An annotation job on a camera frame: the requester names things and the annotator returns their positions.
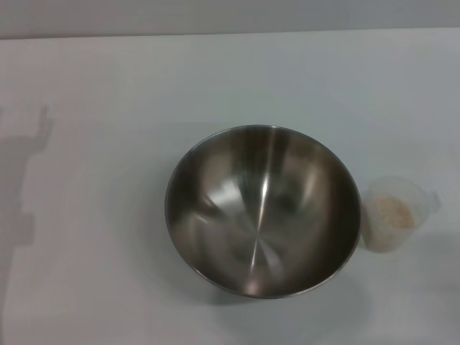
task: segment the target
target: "metal mixing bowl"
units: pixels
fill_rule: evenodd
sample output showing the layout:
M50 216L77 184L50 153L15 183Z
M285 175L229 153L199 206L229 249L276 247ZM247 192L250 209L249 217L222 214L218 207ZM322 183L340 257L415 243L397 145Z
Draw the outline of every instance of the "metal mixing bowl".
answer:
M280 298L313 289L359 239L357 187L316 140L275 126L217 133L178 163L165 215L182 258L229 292Z

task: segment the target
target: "plastic measuring cup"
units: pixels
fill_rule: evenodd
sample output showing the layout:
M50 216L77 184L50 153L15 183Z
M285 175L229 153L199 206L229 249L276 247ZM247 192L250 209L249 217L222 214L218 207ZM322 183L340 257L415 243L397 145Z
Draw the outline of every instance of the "plastic measuring cup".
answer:
M384 177L371 183L363 200L366 248L389 252L400 246L430 213L441 207L436 193L426 193L404 178Z

